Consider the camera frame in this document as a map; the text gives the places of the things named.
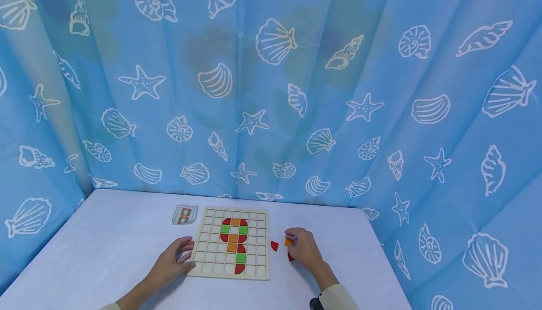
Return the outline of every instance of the fabric wall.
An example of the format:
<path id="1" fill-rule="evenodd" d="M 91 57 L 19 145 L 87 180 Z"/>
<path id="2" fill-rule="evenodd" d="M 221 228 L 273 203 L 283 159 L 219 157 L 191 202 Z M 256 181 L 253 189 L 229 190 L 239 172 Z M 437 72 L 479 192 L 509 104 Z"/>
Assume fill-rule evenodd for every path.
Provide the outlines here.
<path id="1" fill-rule="evenodd" d="M 0 0 L 2 288 L 92 183 L 359 207 L 413 309 L 538 309 L 541 1 Z"/>

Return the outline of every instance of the white table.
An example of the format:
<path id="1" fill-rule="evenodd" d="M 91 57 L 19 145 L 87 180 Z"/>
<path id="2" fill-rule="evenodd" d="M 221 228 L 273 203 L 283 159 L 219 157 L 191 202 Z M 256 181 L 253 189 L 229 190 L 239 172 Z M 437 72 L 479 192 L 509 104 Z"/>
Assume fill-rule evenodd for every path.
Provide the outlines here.
<path id="1" fill-rule="evenodd" d="M 178 204 L 199 206 L 193 224 L 171 224 Z M 270 280 L 180 278 L 142 309 L 308 309 L 317 285 L 283 246 L 286 228 L 305 227 L 362 310 L 411 310 L 359 209 L 119 190 L 93 192 L 0 297 L 0 309 L 97 310 L 115 302 L 175 238 L 196 236 L 207 206 L 268 211 L 279 242 L 279 252 L 270 250 Z"/>

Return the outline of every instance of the orange square piece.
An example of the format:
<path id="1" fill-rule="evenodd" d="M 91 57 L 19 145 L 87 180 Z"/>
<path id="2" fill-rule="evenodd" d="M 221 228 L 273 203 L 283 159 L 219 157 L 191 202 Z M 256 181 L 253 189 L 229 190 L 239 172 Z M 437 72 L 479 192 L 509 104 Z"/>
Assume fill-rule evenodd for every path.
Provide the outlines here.
<path id="1" fill-rule="evenodd" d="M 228 243 L 228 253 L 237 252 L 237 245 L 235 243 Z"/>

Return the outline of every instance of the hand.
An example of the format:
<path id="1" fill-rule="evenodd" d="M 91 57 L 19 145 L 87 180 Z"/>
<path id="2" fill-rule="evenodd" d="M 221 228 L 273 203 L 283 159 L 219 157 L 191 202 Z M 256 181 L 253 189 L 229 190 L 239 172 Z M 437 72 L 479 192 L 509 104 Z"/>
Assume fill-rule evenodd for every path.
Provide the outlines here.
<path id="1" fill-rule="evenodd" d="M 312 232 L 303 228 L 290 228 L 285 231 L 285 234 L 297 237 L 296 245 L 288 246 L 288 252 L 293 259 L 297 260 L 307 270 L 313 273 L 325 264 Z"/>
<path id="2" fill-rule="evenodd" d="M 196 266 L 195 262 L 187 262 L 192 252 L 185 253 L 181 258 L 176 259 L 177 253 L 182 253 L 194 248 L 194 241 L 191 236 L 175 239 L 163 253 L 160 254 L 145 281 L 156 289 L 173 282 L 180 274 L 187 273 Z"/>

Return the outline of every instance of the sleeve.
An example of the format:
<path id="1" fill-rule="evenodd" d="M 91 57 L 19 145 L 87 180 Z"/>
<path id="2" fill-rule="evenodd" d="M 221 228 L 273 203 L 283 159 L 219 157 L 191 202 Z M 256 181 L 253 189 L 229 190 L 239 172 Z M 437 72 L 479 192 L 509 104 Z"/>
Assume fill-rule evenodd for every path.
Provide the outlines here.
<path id="1" fill-rule="evenodd" d="M 319 297 L 324 310 L 359 310 L 346 288 L 335 284 L 325 289 Z"/>
<path id="2" fill-rule="evenodd" d="M 119 305 L 117 303 L 112 303 L 112 304 L 108 304 L 106 306 L 104 306 L 102 309 L 100 310 L 121 310 Z"/>

